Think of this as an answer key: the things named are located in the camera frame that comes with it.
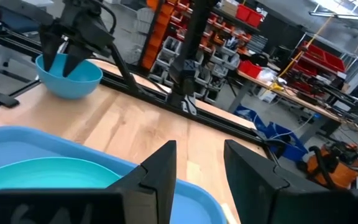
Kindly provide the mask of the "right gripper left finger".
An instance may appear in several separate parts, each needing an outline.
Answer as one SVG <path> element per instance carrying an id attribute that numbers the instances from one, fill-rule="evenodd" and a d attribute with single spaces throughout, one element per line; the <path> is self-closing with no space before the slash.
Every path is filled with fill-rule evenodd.
<path id="1" fill-rule="evenodd" d="M 177 146 L 168 141 L 103 188 L 0 190 L 0 224 L 169 224 Z"/>

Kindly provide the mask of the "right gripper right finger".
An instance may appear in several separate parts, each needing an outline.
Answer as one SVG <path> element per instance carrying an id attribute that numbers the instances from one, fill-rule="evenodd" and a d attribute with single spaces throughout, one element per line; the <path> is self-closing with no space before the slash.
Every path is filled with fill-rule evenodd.
<path id="1" fill-rule="evenodd" d="M 224 165 L 242 224 L 358 224 L 358 189 L 329 190 L 233 140 Z"/>

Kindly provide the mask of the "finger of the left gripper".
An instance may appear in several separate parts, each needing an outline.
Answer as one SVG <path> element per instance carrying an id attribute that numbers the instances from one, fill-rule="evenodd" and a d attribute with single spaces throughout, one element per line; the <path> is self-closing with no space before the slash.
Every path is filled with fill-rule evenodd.
<path id="1" fill-rule="evenodd" d="M 67 59 L 63 68 L 63 76 L 68 77 L 82 61 L 92 55 L 93 49 L 89 44 L 69 42 L 65 53 L 67 54 Z"/>
<path id="2" fill-rule="evenodd" d="M 43 54 L 44 70 L 49 71 L 55 60 L 59 47 L 64 43 L 62 28 L 59 25 L 41 25 L 39 27 L 40 43 Z"/>

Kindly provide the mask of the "blue bowl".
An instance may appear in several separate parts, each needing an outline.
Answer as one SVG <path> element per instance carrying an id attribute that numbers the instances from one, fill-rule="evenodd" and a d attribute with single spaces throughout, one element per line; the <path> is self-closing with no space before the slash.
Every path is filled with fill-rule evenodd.
<path id="1" fill-rule="evenodd" d="M 82 61 L 67 77 L 63 76 L 67 54 L 57 54 L 52 67 L 47 72 L 44 69 L 44 56 L 35 59 L 39 80 L 47 90 L 65 99 L 80 99 L 92 93 L 99 85 L 103 72 L 92 62 Z"/>

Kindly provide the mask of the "teal plate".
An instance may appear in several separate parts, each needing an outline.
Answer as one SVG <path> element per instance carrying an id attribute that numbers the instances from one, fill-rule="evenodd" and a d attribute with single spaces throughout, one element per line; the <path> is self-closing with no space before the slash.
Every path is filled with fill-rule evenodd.
<path id="1" fill-rule="evenodd" d="M 104 189 L 120 175 L 95 162 L 42 157 L 0 167 L 1 189 Z"/>

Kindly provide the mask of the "blue plastic tray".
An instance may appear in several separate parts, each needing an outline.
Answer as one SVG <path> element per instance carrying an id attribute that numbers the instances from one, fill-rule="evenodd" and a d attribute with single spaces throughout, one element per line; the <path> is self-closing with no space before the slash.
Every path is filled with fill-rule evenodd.
<path id="1" fill-rule="evenodd" d="M 137 165 L 99 152 L 73 141 L 37 129 L 0 127 L 0 167 L 41 157 L 71 157 L 105 166 L 124 176 Z M 218 202 L 197 185 L 178 179 L 175 187 L 171 224 L 226 224 Z"/>

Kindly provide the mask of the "blue office chair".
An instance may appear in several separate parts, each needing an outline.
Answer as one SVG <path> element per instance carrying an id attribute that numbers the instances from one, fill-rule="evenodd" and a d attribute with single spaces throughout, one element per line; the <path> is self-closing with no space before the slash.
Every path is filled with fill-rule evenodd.
<path id="1" fill-rule="evenodd" d="M 34 20 L 5 7 L 0 7 L 0 37 L 7 37 L 9 30 L 26 36 L 32 32 L 37 32 L 38 28 L 39 24 Z M 29 68 L 35 67 L 35 58 L 27 61 L 21 54 L 0 44 L 0 69 L 8 67 L 10 60 L 15 60 Z"/>

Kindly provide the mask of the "orange storage bin rack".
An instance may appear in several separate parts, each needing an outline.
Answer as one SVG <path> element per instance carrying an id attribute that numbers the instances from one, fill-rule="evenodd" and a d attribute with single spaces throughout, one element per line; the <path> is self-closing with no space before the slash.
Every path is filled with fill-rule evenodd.
<path id="1" fill-rule="evenodd" d="M 154 15 L 147 33 L 144 49 L 140 56 L 139 65 L 150 70 L 157 58 L 163 41 L 168 36 L 175 37 L 179 31 L 187 27 L 189 15 L 186 10 L 191 9 L 193 0 L 145 0 L 147 7 Z"/>

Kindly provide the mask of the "gray storage bin rack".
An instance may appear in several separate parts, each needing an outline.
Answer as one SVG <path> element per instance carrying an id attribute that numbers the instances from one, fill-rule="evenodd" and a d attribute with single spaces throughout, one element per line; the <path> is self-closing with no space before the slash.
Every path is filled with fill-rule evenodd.
<path id="1" fill-rule="evenodd" d="M 195 96 L 209 104 L 215 104 L 219 92 L 226 84 L 227 75 L 236 70 L 241 62 L 239 54 L 234 49 L 237 39 L 232 37 L 222 45 L 201 44 L 196 54 Z M 173 86 L 168 74 L 170 65 L 180 53 L 182 41 L 167 37 L 162 49 L 152 65 L 148 78 L 167 87 Z"/>

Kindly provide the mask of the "orange shop vacuum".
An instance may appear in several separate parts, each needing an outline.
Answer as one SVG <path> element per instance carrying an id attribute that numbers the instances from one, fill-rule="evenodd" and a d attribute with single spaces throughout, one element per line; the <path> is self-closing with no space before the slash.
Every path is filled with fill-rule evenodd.
<path id="1" fill-rule="evenodd" d="M 311 146 L 306 178 L 329 189 L 350 189 L 358 178 L 358 146 L 343 141 Z"/>

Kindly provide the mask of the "wooden workbench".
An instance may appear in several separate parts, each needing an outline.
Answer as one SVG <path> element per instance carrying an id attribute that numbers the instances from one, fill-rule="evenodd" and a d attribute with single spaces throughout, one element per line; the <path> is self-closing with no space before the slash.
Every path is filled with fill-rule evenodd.
<path id="1" fill-rule="evenodd" d="M 233 113 L 235 112 L 236 108 L 240 105 L 243 97 L 245 97 L 249 87 L 250 83 L 257 84 L 263 88 L 266 88 L 269 91 L 272 91 L 273 93 L 276 93 L 280 95 L 281 97 L 293 101 L 294 103 L 297 103 L 298 105 L 308 108 L 311 111 L 314 111 L 315 113 L 318 113 L 322 116 L 322 118 L 317 119 L 300 137 L 300 141 L 304 144 L 308 142 L 313 136 L 316 136 L 318 134 L 318 131 L 322 126 L 325 125 L 325 123 L 328 120 L 334 120 L 335 122 L 346 124 L 348 125 L 350 130 L 357 131 L 358 132 L 358 124 L 355 124 L 353 121 L 346 120 L 344 116 L 341 116 L 340 114 L 334 114 L 330 111 L 332 106 L 328 106 L 327 104 L 320 103 L 319 105 L 313 105 L 301 98 L 298 97 L 297 93 L 298 91 L 292 90 L 289 87 L 285 87 L 283 90 L 274 90 L 272 88 L 272 85 L 268 85 L 265 82 L 258 80 L 254 77 L 250 77 L 248 74 L 237 71 L 237 74 L 240 77 L 245 78 L 248 80 L 241 89 L 239 90 L 237 96 L 235 97 L 234 101 L 231 103 L 229 107 L 229 112 Z"/>

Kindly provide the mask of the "white plastic bag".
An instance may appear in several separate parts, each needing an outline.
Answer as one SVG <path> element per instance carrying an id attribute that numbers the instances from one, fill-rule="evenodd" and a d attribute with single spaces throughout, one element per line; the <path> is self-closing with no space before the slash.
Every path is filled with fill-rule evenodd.
<path id="1" fill-rule="evenodd" d="M 262 67 L 262 70 L 259 72 L 257 79 L 264 83 L 273 82 L 278 75 L 278 72 L 272 70 L 269 67 Z"/>

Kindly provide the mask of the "red storage bin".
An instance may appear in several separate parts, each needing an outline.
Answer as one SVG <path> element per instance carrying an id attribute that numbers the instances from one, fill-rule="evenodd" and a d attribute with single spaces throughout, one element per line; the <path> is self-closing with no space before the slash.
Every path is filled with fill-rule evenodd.
<path id="1" fill-rule="evenodd" d="M 237 11 L 236 11 L 236 18 L 246 22 L 248 20 L 248 17 L 250 16 L 252 12 L 252 9 L 243 5 L 243 4 L 238 4 L 237 5 Z"/>
<path id="2" fill-rule="evenodd" d="M 262 71 L 260 66 L 253 64 L 249 60 L 242 61 L 237 69 L 238 71 L 245 73 L 252 78 L 257 78 L 259 73 Z"/>
<path id="3" fill-rule="evenodd" d="M 250 9 L 249 10 L 249 16 L 247 18 L 248 25 L 258 28 L 259 24 L 261 23 L 263 19 L 263 15 L 255 10 Z"/>

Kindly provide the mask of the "red bin shelf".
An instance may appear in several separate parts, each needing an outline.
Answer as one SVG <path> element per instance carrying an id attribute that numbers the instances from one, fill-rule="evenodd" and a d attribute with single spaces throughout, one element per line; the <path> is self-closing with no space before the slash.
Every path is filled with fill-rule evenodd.
<path id="1" fill-rule="evenodd" d="M 295 50 L 294 56 L 301 55 L 288 71 L 289 74 L 298 77 L 293 86 L 310 93 L 313 83 L 319 80 L 341 89 L 346 79 L 342 59 L 315 44 L 307 46 L 308 44 L 308 41 L 302 40 Z"/>

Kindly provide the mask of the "black metal table frame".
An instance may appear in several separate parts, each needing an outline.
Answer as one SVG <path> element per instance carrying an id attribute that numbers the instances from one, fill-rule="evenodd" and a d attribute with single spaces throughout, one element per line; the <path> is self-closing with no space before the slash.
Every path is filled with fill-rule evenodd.
<path id="1" fill-rule="evenodd" d="M 0 45 L 16 50 L 27 56 L 36 57 L 41 54 L 41 45 L 30 40 L 22 34 L 6 30 L 0 34 Z M 255 128 L 245 126 L 245 119 L 220 110 L 203 101 L 196 100 L 197 114 L 192 115 L 181 111 L 179 108 L 169 105 L 166 101 L 168 91 L 163 86 L 158 86 L 143 76 L 133 74 L 134 80 L 138 83 L 139 91 L 129 87 L 125 78 L 118 74 L 118 67 L 102 58 L 91 57 L 90 62 L 95 63 L 103 72 L 101 84 L 133 96 L 141 101 L 158 106 L 159 108 L 178 114 L 193 121 L 205 124 L 211 128 L 222 131 L 226 134 L 238 137 L 242 140 L 256 144 L 268 154 L 271 146 L 278 146 L 278 140 L 269 140 L 264 134 Z"/>

